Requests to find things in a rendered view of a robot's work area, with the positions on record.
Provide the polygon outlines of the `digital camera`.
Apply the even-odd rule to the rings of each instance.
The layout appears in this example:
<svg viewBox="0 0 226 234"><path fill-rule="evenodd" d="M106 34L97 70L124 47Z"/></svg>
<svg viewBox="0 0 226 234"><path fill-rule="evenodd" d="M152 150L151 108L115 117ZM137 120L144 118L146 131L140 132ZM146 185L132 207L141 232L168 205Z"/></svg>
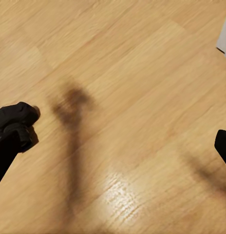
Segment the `digital camera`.
<svg viewBox="0 0 226 234"><path fill-rule="evenodd" d="M0 134L17 130L21 141L21 149L24 152L32 147L33 141L28 128L38 119L36 109L26 102L20 101L16 105L0 108Z"/></svg>

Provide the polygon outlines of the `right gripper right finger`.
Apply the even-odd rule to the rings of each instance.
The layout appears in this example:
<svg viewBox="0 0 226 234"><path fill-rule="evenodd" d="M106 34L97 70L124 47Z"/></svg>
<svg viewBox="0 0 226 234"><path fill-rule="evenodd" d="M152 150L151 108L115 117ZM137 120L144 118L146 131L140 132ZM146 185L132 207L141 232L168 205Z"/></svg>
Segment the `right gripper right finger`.
<svg viewBox="0 0 226 234"><path fill-rule="evenodd" d="M225 130L218 131L214 146L226 163L226 131Z"/></svg>

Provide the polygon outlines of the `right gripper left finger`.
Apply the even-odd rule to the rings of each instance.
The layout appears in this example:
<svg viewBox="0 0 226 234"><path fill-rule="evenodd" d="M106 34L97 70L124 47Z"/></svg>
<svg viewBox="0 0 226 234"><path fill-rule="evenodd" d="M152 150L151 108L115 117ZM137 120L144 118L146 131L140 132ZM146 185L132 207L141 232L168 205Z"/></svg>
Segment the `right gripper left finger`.
<svg viewBox="0 0 226 234"><path fill-rule="evenodd" d="M0 134L0 181L21 149L17 130Z"/></svg>

